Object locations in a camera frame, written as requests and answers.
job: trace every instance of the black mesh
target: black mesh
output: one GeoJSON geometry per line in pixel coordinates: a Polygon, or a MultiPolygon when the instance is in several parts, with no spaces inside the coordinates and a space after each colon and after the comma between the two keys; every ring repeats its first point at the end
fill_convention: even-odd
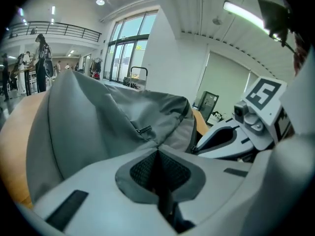
{"type": "Polygon", "coordinates": [[[150,156],[143,159],[130,169],[130,175],[132,179],[142,187],[150,189],[150,178],[153,170],[153,165],[156,159],[157,153],[153,153],[150,156]]]}
{"type": "Polygon", "coordinates": [[[184,165],[162,152],[155,152],[130,169],[132,179],[156,192],[162,186],[171,192],[182,186],[190,178],[191,172],[184,165]]]}

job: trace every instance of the window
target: window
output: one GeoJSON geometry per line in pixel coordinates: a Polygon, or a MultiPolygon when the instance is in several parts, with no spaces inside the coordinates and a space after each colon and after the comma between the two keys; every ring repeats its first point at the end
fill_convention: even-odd
{"type": "Polygon", "coordinates": [[[156,14],[153,14],[153,15],[147,15],[145,17],[140,34],[149,34],[151,32],[156,16],[157,16],[156,14]]]}
{"type": "Polygon", "coordinates": [[[112,40],[116,40],[118,38],[118,34],[120,32],[120,29],[122,28],[122,25],[122,22],[116,25],[112,40]]]}
{"type": "MultiPolygon", "coordinates": [[[[151,11],[125,18],[116,23],[104,63],[104,79],[124,83],[133,66],[141,66],[157,12],[151,11]]],[[[132,77],[143,79],[140,69],[132,70],[132,77]]]]}
{"type": "Polygon", "coordinates": [[[122,32],[120,33],[120,38],[137,35],[139,32],[142,20],[143,20],[143,16],[126,20],[124,23],[122,32]]]}

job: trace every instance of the door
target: door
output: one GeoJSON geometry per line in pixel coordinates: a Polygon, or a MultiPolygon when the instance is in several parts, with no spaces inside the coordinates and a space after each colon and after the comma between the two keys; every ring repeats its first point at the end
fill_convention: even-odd
{"type": "Polygon", "coordinates": [[[134,42],[117,45],[112,62],[111,81],[123,83],[124,77],[127,77],[133,46],[134,42]]]}

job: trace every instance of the gray fabric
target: gray fabric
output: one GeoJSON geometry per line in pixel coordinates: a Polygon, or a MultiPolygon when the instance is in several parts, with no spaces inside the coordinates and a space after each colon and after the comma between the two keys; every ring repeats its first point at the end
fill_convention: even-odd
{"type": "Polygon", "coordinates": [[[40,197],[42,185],[52,179],[56,185],[94,162],[156,148],[171,134],[173,142],[168,145],[185,151],[193,125],[192,110],[184,97],[105,86],[78,72],[64,71],[47,92],[32,125],[27,151],[31,197],[34,201],[40,197]],[[174,130],[184,118],[185,132],[178,133],[178,147],[174,130]],[[149,125],[151,130],[137,132],[149,125]],[[59,176],[53,172],[37,177],[39,169],[52,165],[52,158],[59,176]]]}
{"type": "Polygon", "coordinates": [[[49,94],[38,108],[27,146],[26,175],[33,203],[63,180],[50,139],[48,101],[49,94]]]}

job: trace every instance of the railing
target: railing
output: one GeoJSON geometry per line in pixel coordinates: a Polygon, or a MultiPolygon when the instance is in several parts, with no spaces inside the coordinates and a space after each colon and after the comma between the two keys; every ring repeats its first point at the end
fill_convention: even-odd
{"type": "Polygon", "coordinates": [[[79,26],[68,25],[63,23],[51,23],[47,21],[31,21],[11,25],[9,31],[3,36],[3,39],[11,39],[22,35],[32,34],[55,34],[71,37],[83,38],[91,41],[98,42],[101,33],[86,29],[79,26]]]}

